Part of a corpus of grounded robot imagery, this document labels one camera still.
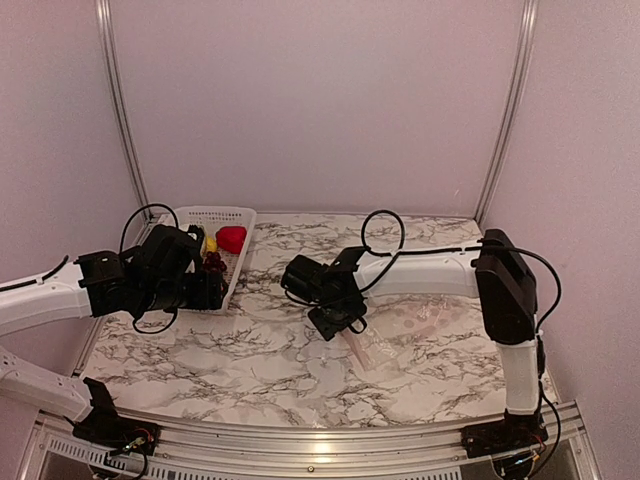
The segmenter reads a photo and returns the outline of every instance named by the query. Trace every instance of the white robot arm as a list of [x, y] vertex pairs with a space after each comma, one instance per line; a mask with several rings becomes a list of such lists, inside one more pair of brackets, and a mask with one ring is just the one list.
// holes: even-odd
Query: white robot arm
[[436, 250], [381, 254], [364, 245], [346, 248], [330, 265], [298, 255], [281, 285], [290, 299], [311, 307], [309, 319], [326, 341], [346, 328], [361, 333], [365, 300], [378, 296], [479, 297], [485, 330], [502, 360], [507, 398], [503, 421], [462, 432], [467, 454], [478, 457], [548, 438], [540, 415], [544, 351], [536, 331], [536, 281], [519, 252], [500, 230], [487, 231], [481, 244]]
[[[78, 265], [65, 265], [50, 279], [28, 278], [35, 284], [0, 293], [0, 337], [37, 325], [91, 316], [87, 290], [81, 288]], [[89, 387], [79, 378], [57, 375], [25, 362], [0, 347], [0, 395], [30, 403], [73, 421], [91, 411]]]
[[[220, 272], [205, 271], [204, 231], [157, 225], [142, 245], [65, 261], [53, 271], [0, 285], [0, 336], [68, 318], [126, 311], [134, 320], [151, 310], [215, 310], [228, 291]], [[68, 378], [26, 362], [0, 347], [0, 395], [66, 417], [74, 435], [122, 451], [158, 426], [118, 415], [104, 384]], [[145, 453], [154, 443], [145, 440]]]

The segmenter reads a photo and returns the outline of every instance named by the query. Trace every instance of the aluminum frame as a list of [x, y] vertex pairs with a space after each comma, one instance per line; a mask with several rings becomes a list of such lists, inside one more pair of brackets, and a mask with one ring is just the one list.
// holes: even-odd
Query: aluminum frame
[[518, 51], [511, 76], [507, 104], [505, 105], [500, 131], [498, 132], [491, 163], [489, 164], [489, 170], [487, 171], [484, 186], [480, 193], [480, 199], [476, 206], [476, 212], [473, 216], [480, 228], [482, 228], [487, 218], [491, 201], [498, 186], [498, 179], [504, 167], [516, 113], [522, 100], [529, 64], [531, 63], [531, 50], [533, 47], [533, 34], [538, 16], [537, 13], [538, 0], [525, 0], [522, 22], [520, 24]]
[[[580, 412], [575, 403], [559, 406], [562, 438], [568, 441], [581, 480], [600, 480]], [[257, 479], [360, 478], [405, 480], [453, 472], [465, 464], [487, 462], [490, 457], [468, 459], [460, 445], [460, 429], [469, 423], [501, 418], [493, 415], [469, 420], [408, 427], [367, 429], [312, 429], [219, 424], [123, 411], [123, 415], [159, 423], [156, 453], [149, 459], [148, 478], [174, 478], [190, 472], [194, 477]], [[544, 409], [548, 444], [555, 440], [555, 417]], [[23, 459], [20, 480], [40, 478], [47, 452], [68, 452], [69, 458], [97, 459], [106, 448], [71, 436], [70, 425], [42, 413], [33, 429]], [[139, 456], [117, 457], [119, 469], [141, 468]]]
[[[98, 17], [102, 52], [104, 54], [105, 67], [107, 70], [111, 101], [113, 103], [116, 122], [118, 124], [118, 132], [120, 134], [120, 140], [122, 141], [127, 169], [129, 170], [129, 176], [131, 178], [131, 186], [138, 205], [142, 207], [149, 203], [149, 197], [144, 184], [140, 162], [138, 161], [138, 154], [133, 141], [133, 134], [131, 133], [131, 127], [127, 117], [127, 109], [124, 102], [124, 95], [122, 93], [122, 81], [120, 79], [116, 44], [113, 36], [110, 0], [96, 0], [96, 14]], [[147, 210], [143, 212], [143, 215], [145, 222], [149, 222], [152, 218], [151, 213]]]

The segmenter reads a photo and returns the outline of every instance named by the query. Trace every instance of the yellow fruit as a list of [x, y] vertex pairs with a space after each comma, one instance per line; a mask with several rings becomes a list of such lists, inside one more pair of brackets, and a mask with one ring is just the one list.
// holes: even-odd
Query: yellow fruit
[[213, 237], [207, 236], [205, 253], [207, 253], [207, 252], [214, 252], [215, 253], [217, 251], [218, 251], [218, 244], [216, 243], [216, 239], [213, 238]]

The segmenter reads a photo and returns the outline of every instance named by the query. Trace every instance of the white enclosure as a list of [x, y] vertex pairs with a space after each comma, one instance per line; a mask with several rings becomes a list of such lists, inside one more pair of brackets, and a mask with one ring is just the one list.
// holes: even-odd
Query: white enclosure
[[113, 1], [150, 198], [473, 216], [522, 10], [511, 0]]
[[[633, 478], [638, 32], [630, 0], [5, 0], [0, 281], [115, 249], [149, 201], [473, 218], [557, 267], [558, 389]], [[69, 374], [90, 327], [2, 345]], [[0, 398], [1, 478], [36, 415]]]

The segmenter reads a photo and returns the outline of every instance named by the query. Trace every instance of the white marble surface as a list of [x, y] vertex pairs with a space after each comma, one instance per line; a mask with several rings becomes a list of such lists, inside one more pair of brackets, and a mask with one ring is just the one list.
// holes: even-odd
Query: white marble surface
[[[116, 405], [205, 421], [274, 426], [381, 426], [474, 417], [504, 409], [504, 381], [477, 300], [385, 297], [367, 313], [357, 341], [327, 343], [279, 286], [298, 253], [331, 262], [358, 245], [363, 217], [260, 215], [224, 316], [181, 313], [157, 336], [136, 334], [130, 317], [107, 322], [85, 375], [104, 381]], [[479, 238], [473, 221], [406, 219], [407, 246]], [[391, 221], [372, 223], [374, 247], [397, 242]], [[166, 314], [148, 314], [142, 327]]]

